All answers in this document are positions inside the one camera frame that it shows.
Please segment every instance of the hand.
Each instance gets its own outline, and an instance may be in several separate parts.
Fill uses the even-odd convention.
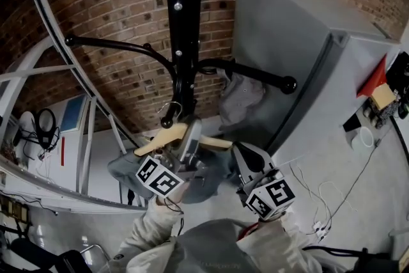
[[[180,187],[178,187],[169,197],[168,199],[170,199],[173,203],[178,204],[181,202],[183,195],[185,194],[187,188],[189,188],[190,182],[185,182],[184,184],[182,184]],[[157,198],[157,204],[160,206],[164,206],[165,205],[165,200],[163,197],[159,197]]]

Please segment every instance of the white cup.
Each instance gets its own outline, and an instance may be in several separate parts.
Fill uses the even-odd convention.
[[[352,139],[351,147],[354,152],[367,152],[373,147],[373,135],[367,127],[361,127]]]

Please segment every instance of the white metal frame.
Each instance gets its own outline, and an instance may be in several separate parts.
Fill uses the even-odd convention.
[[[14,163],[11,163],[2,155],[0,155],[0,168],[5,173],[17,177],[27,183],[33,184],[36,187],[43,188],[47,191],[51,191],[61,198],[67,198],[71,200],[77,200],[92,205],[102,205],[105,207],[120,208],[126,210],[139,210],[145,211],[144,199],[136,197],[138,207],[124,205],[122,203],[115,203],[113,201],[107,201],[104,199],[99,199],[95,197],[88,196],[88,183],[89,183],[89,165],[91,159],[91,145],[93,140],[93,131],[95,124],[95,110],[98,107],[109,119],[112,130],[114,132],[115,138],[123,154],[127,151],[123,145],[120,137],[120,133],[123,134],[132,144],[135,146],[141,146],[138,139],[128,131],[128,129],[119,121],[115,114],[111,111],[105,100],[102,98],[101,94],[96,90],[85,71],[82,69],[81,65],[75,58],[74,54],[64,43],[64,36],[58,26],[58,23],[52,13],[49,6],[48,0],[34,0],[37,10],[47,28],[49,36],[43,39],[40,43],[36,44],[24,57],[16,72],[8,72],[0,75],[0,83],[4,81],[9,81],[3,96],[0,98],[0,116],[3,118],[3,122],[0,125],[0,144],[3,142],[4,133],[6,131],[8,120],[12,109],[15,105],[17,97],[27,79],[30,75],[42,74],[47,72],[57,72],[61,70],[71,70],[75,78],[79,81],[82,88],[88,94],[91,99],[91,105],[89,110],[89,122],[88,122],[88,142],[86,145],[84,165],[82,168],[81,185],[79,179],[79,170],[77,171],[77,186],[76,190],[81,192],[75,192],[64,187],[60,187],[49,181],[46,181],[39,176],[31,174],[25,169],[21,169]],[[60,66],[49,66],[44,68],[34,68],[38,59],[42,55],[45,49],[54,46],[55,49],[63,57],[66,65]]]
[[[36,44],[26,53],[16,72],[32,70],[33,67],[36,65],[37,61],[40,59],[43,52],[49,47],[52,47],[52,40],[51,37],[48,36],[44,38],[42,41],[40,41],[38,44]],[[27,80],[27,76],[21,77],[16,76],[9,80],[10,82],[8,83],[3,93],[3,96],[0,99],[0,116],[3,118],[3,122],[0,125],[0,144],[3,142],[4,133],[6,132],[8,120],[10,119],[10,115],[12,114],[12,110],[20,94],[20,91]]]

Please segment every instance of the wooden hanger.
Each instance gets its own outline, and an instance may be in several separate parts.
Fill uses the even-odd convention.
[[[187,130],[186,123],[176,123],[172,125],[170,129],[160,129],[158,134],[148,144],[135,149],[134,154],[137,156],[143,156],[152,152],[155,149],[161,148],[174,140],[182,139]],[[201,136],[199,142],[207,146],[230,148],[231,141],[222,139],[216,139],[214,137]]]

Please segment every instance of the black metal coat rack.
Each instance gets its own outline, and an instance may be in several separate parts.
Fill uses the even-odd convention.
[[[172,61],[167,60],[153,50],[148,43],[140,46],[127,42],[84,38],[75,35],[68,35],[65,38],[65,43],[69,46],[89,45],[139,52],[161,63],[169,72],[173,81],[172,102],[166,115],[160,120],[161,125],[166,129],[172,126],[175,114],[178,114],[178,118],[183,118],[194,113],[197,102],[193,94],[194,79],[198,72],[215,74],[215,68],[221,68],[280,88],[285,94],[295,91],[297,81],[290,76],[280,77],[223,59],[214,58],[199,61],[201,0],[167,0],[167,10],[169,14]]]

